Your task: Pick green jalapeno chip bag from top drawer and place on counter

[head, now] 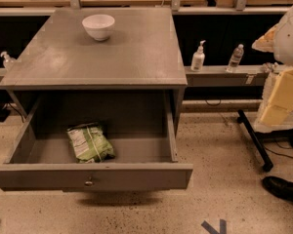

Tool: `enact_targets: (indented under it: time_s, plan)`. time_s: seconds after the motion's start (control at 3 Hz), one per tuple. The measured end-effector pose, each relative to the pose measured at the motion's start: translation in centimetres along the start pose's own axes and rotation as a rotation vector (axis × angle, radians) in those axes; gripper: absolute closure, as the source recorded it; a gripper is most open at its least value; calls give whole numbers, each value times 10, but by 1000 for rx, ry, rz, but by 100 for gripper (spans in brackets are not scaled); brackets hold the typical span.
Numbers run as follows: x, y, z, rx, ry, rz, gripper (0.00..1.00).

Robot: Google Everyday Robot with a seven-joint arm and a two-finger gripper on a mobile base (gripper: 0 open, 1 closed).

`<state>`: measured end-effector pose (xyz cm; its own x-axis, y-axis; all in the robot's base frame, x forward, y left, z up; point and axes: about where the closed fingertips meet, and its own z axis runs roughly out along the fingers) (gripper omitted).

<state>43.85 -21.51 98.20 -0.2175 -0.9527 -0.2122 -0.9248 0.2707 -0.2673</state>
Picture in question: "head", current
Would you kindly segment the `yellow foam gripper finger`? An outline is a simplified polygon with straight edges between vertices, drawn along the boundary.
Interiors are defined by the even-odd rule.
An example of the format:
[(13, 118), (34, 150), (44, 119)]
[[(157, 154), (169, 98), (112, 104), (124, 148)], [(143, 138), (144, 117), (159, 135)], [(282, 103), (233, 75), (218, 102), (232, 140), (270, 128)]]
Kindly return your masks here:
[(273, 53), (276, 29), (277, 25), (271, 27), (264, 35), (262, 35), (252, 44), (252, 48), (256, 51), (264, 53)]
[(259, 110), (259, 122), (268, 127), (281, 125), (293, 111), (293, 67), (267, 80)]

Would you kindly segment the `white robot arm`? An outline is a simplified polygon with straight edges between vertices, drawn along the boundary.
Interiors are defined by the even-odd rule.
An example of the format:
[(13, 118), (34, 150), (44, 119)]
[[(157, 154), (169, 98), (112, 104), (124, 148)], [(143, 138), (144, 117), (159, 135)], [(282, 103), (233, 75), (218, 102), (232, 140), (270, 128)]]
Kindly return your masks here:
[(264, 106), (258, 121), (268, 127), (281, 125), (293, 111), (293, 6), (252, 48), (273, 53), (274, 59), (282, 62), (286, 69), (276, 77), (268, 96), (264, 96)]

